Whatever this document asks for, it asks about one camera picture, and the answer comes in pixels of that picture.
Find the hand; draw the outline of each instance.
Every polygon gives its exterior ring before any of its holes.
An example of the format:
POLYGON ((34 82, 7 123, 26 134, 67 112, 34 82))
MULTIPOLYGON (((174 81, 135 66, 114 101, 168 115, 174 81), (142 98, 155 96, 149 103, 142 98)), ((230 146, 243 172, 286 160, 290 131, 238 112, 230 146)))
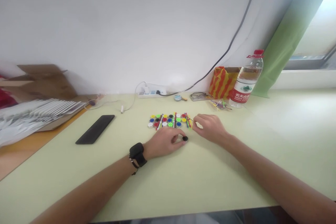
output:
POLYGON ((152 158, 166 156, 185 145, 186 141, 176 143, 178 135, 185 136, 181 129, 163 127, 159 129, 155 135, 143 145, 143 156, 146 160, 152 158))
POLYGON ((233 137, 224 129, 222 122, 216 115, 198 114, 194 117, 192 128, 201 137, 221 146, 226 140, 233 137), (202 125, 203 129, 199 128, 196 122, 202 125))

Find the window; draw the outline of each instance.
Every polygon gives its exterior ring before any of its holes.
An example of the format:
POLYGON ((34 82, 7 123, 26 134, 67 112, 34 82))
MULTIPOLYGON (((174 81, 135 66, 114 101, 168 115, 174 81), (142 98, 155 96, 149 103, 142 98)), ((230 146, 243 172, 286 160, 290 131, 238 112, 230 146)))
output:
POLYGON ((323 0, 285 70, 336 69, 336 0, 323 0))

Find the wooden surface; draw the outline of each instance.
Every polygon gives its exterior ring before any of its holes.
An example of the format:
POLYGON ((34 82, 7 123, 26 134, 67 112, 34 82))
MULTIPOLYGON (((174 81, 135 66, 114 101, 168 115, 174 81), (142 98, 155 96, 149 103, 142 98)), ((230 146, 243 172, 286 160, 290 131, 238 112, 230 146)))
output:
POLYGON ((0 181, 85 112, 86 110, 82 109, 74 117, 57 129, 52 131, 36 132, 19 142, 1 147, 0 181))
MULTIPOLYGON (((216 111, 209 101, 173 97, 136 99, 123 114, 112 103, 65 128, 0 181, 0 223, 28 223, 62 196, 155 134, 150 115, 216 114, 225 128, 261 155, 336 200, 336 89, 271 91, 246 106, 216 111), (92 145, 76 140, 103 114, 114 114, 92 145)), ((125 108, 133 95, 120 95, 125 108)), ((156 158, 131 176, 93 222, 191 214, 277 205, 225 150, 183 125, 188 143, 156 158)))

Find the left hand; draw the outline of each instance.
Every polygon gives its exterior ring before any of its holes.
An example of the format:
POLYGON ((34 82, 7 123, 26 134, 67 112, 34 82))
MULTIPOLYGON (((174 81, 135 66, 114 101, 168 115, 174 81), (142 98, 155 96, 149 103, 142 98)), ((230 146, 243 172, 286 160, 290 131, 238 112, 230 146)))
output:
POLYGON ((159 129, 155 135, 143 145, 143 156, 146 160, 152 158, 166 156, 185 145, 186 141, 176 143, 178 135, 186 136, 181 129, 163 127, 159 129))

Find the bracelet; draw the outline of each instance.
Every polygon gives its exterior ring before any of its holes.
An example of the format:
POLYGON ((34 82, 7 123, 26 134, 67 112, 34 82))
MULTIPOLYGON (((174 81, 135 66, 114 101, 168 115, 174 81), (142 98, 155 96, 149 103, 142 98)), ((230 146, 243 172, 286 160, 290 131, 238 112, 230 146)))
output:
POLYGON ((130 159, 132 165, 133 165, 133 166, 135 167, 135 169, 137 170, 136 172, 134 172, 134 173, 132 174, 132 175, 135 175, 135 174, 138 172, 138 170, 139 170, 139 166, 137 166, 137 165, 134 163, 133 159, 131 158, 131 154, 128 155, 128 158, 130 159))

